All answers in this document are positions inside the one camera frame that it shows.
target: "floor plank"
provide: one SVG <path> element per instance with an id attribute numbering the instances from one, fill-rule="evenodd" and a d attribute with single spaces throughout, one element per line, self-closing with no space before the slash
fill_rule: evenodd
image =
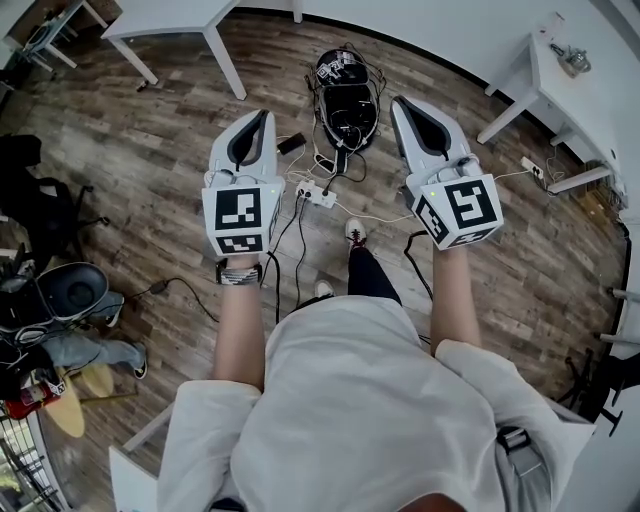
<path id="1" fill-rule="evenodd" d="M 222 37 L 247 90 L 246 101 L 232 95 L 204 40 L 194 35 L 136 39 L 132 47 L 160 78 L 157 86 L 135 92 L 140 77 L 113 47 L 95 33 L 82 35 L 68 53 L 79 65 L 57 65 L 50 81 L 36 70 L 0 115 L 0 132 L 34 133 L 43 141 L 38 174 L 71 184 L 91 183 L 86 214 L 111 218 L 109 227 L 83 234 L 87 257 L 102 267 L 112 287 L 125 294 L 172 276 L 186 279 L 205 305 L 219 311 L 213 262 L 204 254 L 206 235 L 200 200 L 211 144 L 227 126 L 257 108 L 274 112 L 279 135 L 301 131 L 311 138 L 312 103 L 303 76 L 327 49 L 353 42 L 367 59 L 385 70 L 388 88 L 381 98 L 380 134 L 363 155 L 368 177 L 362 184 L 338 180 L 339 201 L 352 211 L 392 219 L 407 214 L 397 188 L 406 175 L 389 117 L 391 99 L 406 94 L 426 99 L 454 116 L 486 172 L 519 171 L 527 156 L 543 163 L 553 156 L 544 135 L 517 119 L 485 146 L 475 142 L 504 105 L 475 84 L 422 57 L 344 29 L 254 15 L 229 17 Z M 330 154 L 318 130 L 321 149 Z M 307 152 L 293 169 L 311 165 Z M 280 158 L 283 172 L 296 156 Z M 579 169 L 562 150 L 552 162 L 567 174 Z M 354 159 L 352 172 L 362 164 Z M 564 359 L 578 361 L 591 347 L 602 347 L 591 332 L 607 330 L 615 302 L 605 289 L 620 283 L 625 243 L 610 222 L 594 222 L 574 195 L 550 198 L 528 176 L 498 182 L 505 226 L 471 250 L 474 295 L 487 348 L 511 359 L 542 393 L 557 396 L 568 385 Z M 276 236 L 293 215 L 288 186 Z M 328 279 L 346 292 L 347 265 L 343 225 L 348 215 L 309 206 L 303 228 L 308 244 L 301 266 L 302 299 L 313 282 Z M 368 221 L 370 247 L 395 284 L 411 319 L 429 332 L 431 304 L 402 250 L 419 224 Z M 0 225 L 3 242 L 24 239 L 14 224 Z M 282 239 L 282 310 L 295 306 L 295 266 L 302 247 L 297 229 Z M 430 242 L 412 249 L 431 280 Z M 264 290 L 266 328 L 274 326 L 275 276 Z M 137 384 L 138 397 L 86 409 L 87 433 L 79 440 L 62 434 L 43 417 L 46 439 L 65 491 L 79 510 L 112 510 L 107 447 L 122 444 L 172 401 L 177 386 L 206 378 L 216 326 L 202 314 L 189 291 L 172 283 L 168 293 L 145 295 L 125 308 L 112 337 L 144 342 L 150 353 L 148 378 Z M 117 385 L 135 386 L 126 371 Z M 140 463 L 157 470 L 163 434 L 141 450 Z"/>

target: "power strip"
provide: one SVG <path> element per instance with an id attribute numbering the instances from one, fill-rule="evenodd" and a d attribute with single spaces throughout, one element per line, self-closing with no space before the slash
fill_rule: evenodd
<path id="1" fill-rule="evenodd" d="M 526 156 L 522 157 L 522 159 L 520 160 L 520 165 L 539 180 L 543 178 L 544 172 L 542 171 L 542 169 L 534 164 L 531 160 L 529 160 Z"/>
<path id="2" fill-rule="evenodd" d="M 324 189 L 318 187 L 313 180 L 298 183 L 296 194 L 303 195 L 313 204 L 319 204 L 329 209 L 333 208 L 337 198 L 335 192 L 327 192 L 325 194 Z"/>

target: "white t-shirt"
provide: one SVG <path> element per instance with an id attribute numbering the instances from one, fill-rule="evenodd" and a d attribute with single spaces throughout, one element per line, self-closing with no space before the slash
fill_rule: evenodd
<path id="1" fill-rule="evenodd" d="M 203 512 L 229 495 L 251 512 L 393 512 L 432 493 L 499 512 L 496 425 L 527 429 L 554 508 L 580 451 L 512 363 L 453 341 L 434 359 L 389 299 L 307 306 L 276 327 L 266 354 L 264 394 L 226 381 L 180 387 L 161 512 Z"/>

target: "shoe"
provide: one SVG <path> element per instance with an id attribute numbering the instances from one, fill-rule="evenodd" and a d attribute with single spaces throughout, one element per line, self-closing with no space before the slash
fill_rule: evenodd
<path id="1" fill-rule="evenodd" d="M 356 247 L 365 247 L 367 243 L 367 232 L 360 219 L 351 217 L 345 225 L 345 236 L 349 240 L 349 251 Z"/>
<path id="2" fill-rule="evenodd" d="M 327 297 L 327 296 L 333 297 L 335 295 L 333 286 L 331 286 L 327 281 L 324 281 L 324 280 L 316 281 L 316 284 L 314 285 L 314 289 L 315 289 L 315 296 L 318 299 L 320 297 Z"/>
<path id="3" fill-rule="evenodd" d="M 118 318 L 120 318 L 120 311 L 122 311 L 123 306 L 124 301 L 122 301 L 122 304 L 120 304 L 119 306 L 114 305 L 114 307 L 117 307 L 118 310 L 113 315 L 105 317 L 104 321 L 107 323 L 107 327 L 114 327 L 118 323 Z"/>
<path id="4" fill-rule="evenodd" d="M 144 353 L 144 361 L 142 362 L 142 366 L 140 368 L 133 369 L 133 376 L 138 380 L 142 380 L 147 376 L 147 371 L 149 370 L 149 366 L 147 364 L 147 349 L 142 343 L 135 343 L 135 346 L 140 348 Z"/>

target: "jeans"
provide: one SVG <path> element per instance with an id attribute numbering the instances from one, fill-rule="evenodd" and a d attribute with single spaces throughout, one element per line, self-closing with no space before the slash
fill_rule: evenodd
<path id="1" fill-rule="evenodd" d="M 124 304 L 120 293 L 108 292 L 93 308 L 89 318 L 106 318 L 116 314 Z M 146 350 L 142 343 L 131 345 L 119 340 L 93 339 L 75 332 L 60 333 L 65 326 L 52 324 L 51 337 L 42 343 L 54 366 L 81 367 L 89 363 L 117 364 L 127 363 L 133 369 L 140 368 L 146 359 Z"/>
<path id="2" fill-rule="evenodd" d="M 356 247 L 349 254 L 349 285 L 347 293 L 349 295 L 393 299 L 402 306 L 400 297 L 393 288 L 391 281 L 382 270 L 380 263 L 366 247 Z M 314 297 L 300 304 L 296 311 L 330 297 L 330 295 Z"/>
<path id="3" fill-rule="evenodd" d="M 124 304 L 121 293 L 107 292 L 104 298 L 98 302 L 89 313 L 89 318 L 107 318 L 115 315 Z"/>

